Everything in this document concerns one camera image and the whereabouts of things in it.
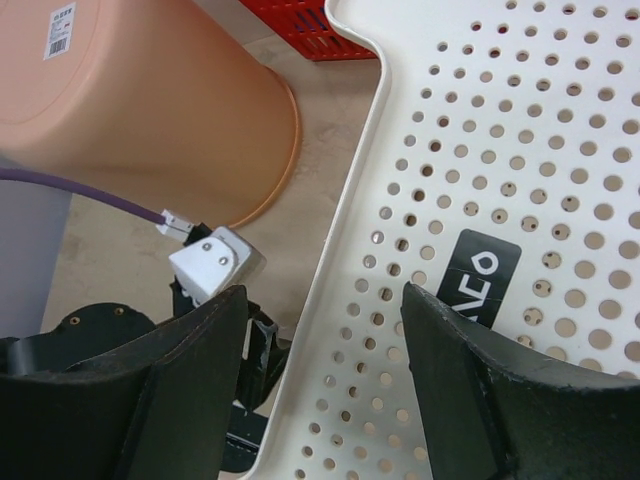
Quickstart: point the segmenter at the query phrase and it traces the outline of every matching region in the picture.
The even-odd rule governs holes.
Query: perforated basket
[[[305,58],[375,58],[366,48],[342,38],[329,25],[324,0],[240,0]]]
[[[467,230],[520,250],[493,329],[640,374],[638,8],[328,2],[382,79],[251,478],[431,478],[401,292]]]

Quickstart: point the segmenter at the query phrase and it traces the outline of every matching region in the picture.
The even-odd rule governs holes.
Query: beige floor
[[[291,184],[270,211],[240,230],[268,261],[250,285],[250,298],[280,323],[283,336],[291,337],[371,104],[379,64],[313,63],[276,36],[246,47],[289,82],[302,114],[302,154]],[[43,330],[76,308],[106,301],[165,320],[171,314],[167,256],[179,248],[144,221],[76,197]]]

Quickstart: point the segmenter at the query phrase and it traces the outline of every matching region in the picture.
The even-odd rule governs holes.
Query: red plastic crate
[[[324,13],[324,0],[240,0],[278,35],[310,60],[376,58],[339,36]]]

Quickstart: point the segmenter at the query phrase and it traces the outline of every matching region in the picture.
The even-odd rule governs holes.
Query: white connector
[[[164,225],[156,225],[158,231],[167,237],[184,243],[189,233],[191,233],[191,230],[193,230],[193,224],[178,217],[169,210],[162,212],[162,216],[167,220]]]
[[[231,285],[246,283],[266,263],[258,250],[227,227],[170,255],[169,262],[196,306]]]

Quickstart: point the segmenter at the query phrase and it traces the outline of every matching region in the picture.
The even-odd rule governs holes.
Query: barcode
[[[67,39],[68,37],[65,37],[62,40],[58,40],[57,42],[52,43],[51,47],[49,48],[49,56],[55,55],[56,53],[64,50],[67,46]]]

